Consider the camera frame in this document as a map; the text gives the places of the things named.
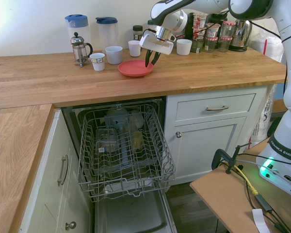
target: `white cup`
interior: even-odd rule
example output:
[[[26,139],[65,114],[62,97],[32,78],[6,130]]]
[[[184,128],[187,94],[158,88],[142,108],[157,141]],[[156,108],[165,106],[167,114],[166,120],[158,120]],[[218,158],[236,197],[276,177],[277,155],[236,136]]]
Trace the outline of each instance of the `white cup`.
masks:
[[[105,54],[98,52],[89,56],[89,59],[93,63],[95,71],[103,71],[105,69]]]
[[[108,62],[117,65],[123,62],[123,48],[121,46],[109,46],[106,48]]]
[[[192,41],[187,39],[177,40],[177,54],[186,56],[190,54]]]
[[[129,53],[132,57],[139,57],[140,56],[140,41],[139,40],[131,40],[128,42]]]

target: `red plate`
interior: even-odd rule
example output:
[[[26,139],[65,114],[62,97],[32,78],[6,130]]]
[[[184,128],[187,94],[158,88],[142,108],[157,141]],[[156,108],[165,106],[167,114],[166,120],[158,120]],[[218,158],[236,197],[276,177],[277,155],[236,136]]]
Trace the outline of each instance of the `red plate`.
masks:
[[[123,62],[118,66],[118,70],[129,77],[141,77],[152,72],[154,66],[149,63],[145,66],[145,61],[142,60],[131,60]]]

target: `wooden countertop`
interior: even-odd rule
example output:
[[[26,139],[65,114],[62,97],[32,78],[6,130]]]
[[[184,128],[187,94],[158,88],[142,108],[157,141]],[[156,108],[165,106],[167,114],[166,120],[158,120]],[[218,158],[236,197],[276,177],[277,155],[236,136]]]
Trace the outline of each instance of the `wooden countertop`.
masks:
[[[138,58],[124,50],[124,61]],[[0,109],[39,104],[55,107],[283,83],[286,66],[246,52],[162,54],[145,77],[122,75],[106,61],[104,71],[74,65],[72,53],[0,57]]]
[[[52,119],[51,104],[0,110],[0,233],[19,230]]]
[[[145,52],[132,58],[124,50],[124,61]],[[189,56],[174,50],[140,78],[107,62],[102,72],[80,68],[72,53],[0,57],[0,233],[18,232],[53,107],[282,83],[285,69],[252,49]]]
[[[259,154],[266,147],[267,140],[246,151]],[[237,159],[255,162],[255,157],[241,155]],[[277,188],[259,176],[256,165],[239,162],[243,172],[254,188],[262,194],[267,202],[278,212],[291,228],[291,195]],[[234,172],[225,173],[226,166],[220,166],[207,175],[191,183],[192,189],[202,198],[206,205],[215,213],[231,233],[259,233],[254,223],[252,208],[249,204],[245,182]],[[252,193],[250,197],[256,208],[261,208]],[[273,233],[280,233],[274,225],[265,218],[265,222]]]

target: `wire rack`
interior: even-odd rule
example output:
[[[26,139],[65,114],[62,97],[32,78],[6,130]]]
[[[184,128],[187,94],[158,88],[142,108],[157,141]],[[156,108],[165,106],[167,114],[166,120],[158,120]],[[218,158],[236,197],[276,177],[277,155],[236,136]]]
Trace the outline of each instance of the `wire rack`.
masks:
[[[78,183],[93,202],[124,195],[138,197],[168,188],[174,179],[176,169],[154,107],[144,104],[125,108],[127,126],[122,133],[108,124],[109,108],[84,115]],[[133,130],[131,119],[135,115],[139,119],[142,116],[144,123]]]

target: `dishwasher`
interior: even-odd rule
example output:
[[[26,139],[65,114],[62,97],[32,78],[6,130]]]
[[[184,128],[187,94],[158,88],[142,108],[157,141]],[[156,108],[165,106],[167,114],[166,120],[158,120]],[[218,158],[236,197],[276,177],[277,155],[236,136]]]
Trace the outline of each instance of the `dishwasher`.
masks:
[[[165,100],[62,109],[79,157],[78,183],[95,233],[177,233],[165,191],[176,171],[162,124]]]

